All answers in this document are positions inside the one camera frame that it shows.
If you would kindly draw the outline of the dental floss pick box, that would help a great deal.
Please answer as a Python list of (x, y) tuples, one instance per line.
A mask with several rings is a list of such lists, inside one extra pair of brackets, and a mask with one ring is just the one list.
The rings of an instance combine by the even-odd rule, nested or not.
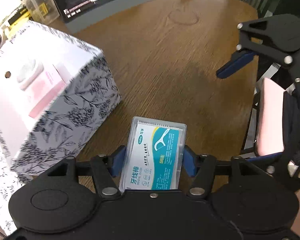
[(135, 116), (130, 127), (119, 189), (176, 190), (187, 126)]

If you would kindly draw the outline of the floral box base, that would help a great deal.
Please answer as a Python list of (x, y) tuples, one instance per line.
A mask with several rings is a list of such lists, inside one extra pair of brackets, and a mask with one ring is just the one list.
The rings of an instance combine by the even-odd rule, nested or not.
[(29, 21), (0, 49), (0, 144), (12, 172), (77, 156), (120, 101), (103, 51), (67, 33)]

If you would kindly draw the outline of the floral box lid XIEFURN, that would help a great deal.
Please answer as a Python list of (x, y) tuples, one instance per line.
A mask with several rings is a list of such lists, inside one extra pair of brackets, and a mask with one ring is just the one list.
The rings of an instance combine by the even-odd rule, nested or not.
[(27, 182), (27, 178), (20, 177), (10, 170), (0, 146), (0, 227), (6, 235), (10, 235), (17, 229), (10, 215), (8, 203), (12, 194)]

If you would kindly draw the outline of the pink card box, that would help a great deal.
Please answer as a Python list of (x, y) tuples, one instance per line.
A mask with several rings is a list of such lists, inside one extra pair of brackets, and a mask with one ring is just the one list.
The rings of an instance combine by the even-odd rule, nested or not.
[(66, 86), (53, 64), (35, 64), (18, 83), (28, 98), (27, 106), (31, 118), (42, 113)]

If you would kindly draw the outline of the grey tablet cover mat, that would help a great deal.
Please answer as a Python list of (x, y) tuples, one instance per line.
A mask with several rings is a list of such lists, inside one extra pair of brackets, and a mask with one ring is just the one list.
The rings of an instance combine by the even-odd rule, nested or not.
[(149, 1), (152, 0), (114, 0), (101, 5), (98, 8), (92, 9), (91, 11), (85, 12), (83, 15), (78, 16), (69, 23), (66, 23), (65, 26), (70, 33), (74, 34), (118, 12), (130, 9)]

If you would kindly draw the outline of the clear plastic water jug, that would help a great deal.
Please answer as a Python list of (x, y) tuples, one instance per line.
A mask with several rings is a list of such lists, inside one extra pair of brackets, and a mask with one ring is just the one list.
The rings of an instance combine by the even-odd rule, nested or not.
[(32, 19), (41, 24), (49, 25), (59, 18), (54, 0), (22, 0)]

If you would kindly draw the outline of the yellow black box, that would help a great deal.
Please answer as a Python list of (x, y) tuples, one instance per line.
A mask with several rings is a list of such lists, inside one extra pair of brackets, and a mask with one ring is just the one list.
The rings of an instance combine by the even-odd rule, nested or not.
[(0, 29), (3, 31), (17, 30), (21, 24), (27, 21), (32, 21), (33, 18), (28, 11), (26, 5), (21, 4), (15, 8), (0, 24)]

